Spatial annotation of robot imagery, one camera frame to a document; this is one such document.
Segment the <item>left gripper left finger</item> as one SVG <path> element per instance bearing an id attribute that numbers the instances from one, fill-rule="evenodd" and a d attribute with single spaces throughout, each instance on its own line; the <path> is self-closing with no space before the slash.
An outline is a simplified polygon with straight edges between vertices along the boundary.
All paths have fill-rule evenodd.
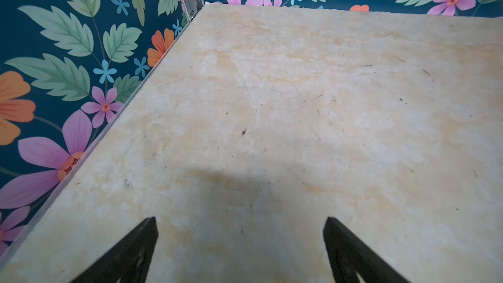
<path id="1" fill-rule="evenodd" d="M 145 282 L 158 239 L 157 221 L 148 217 L 73 282 Z"/>

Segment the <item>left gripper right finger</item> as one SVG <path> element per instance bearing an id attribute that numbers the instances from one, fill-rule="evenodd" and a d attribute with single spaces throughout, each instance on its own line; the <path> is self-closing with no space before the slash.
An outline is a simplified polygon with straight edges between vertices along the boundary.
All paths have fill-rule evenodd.
<path id="1" fill-rule="evenodd" d="M 323 238 L 335 282 L 408 282 L 337 218 L 327 218 Z"/>

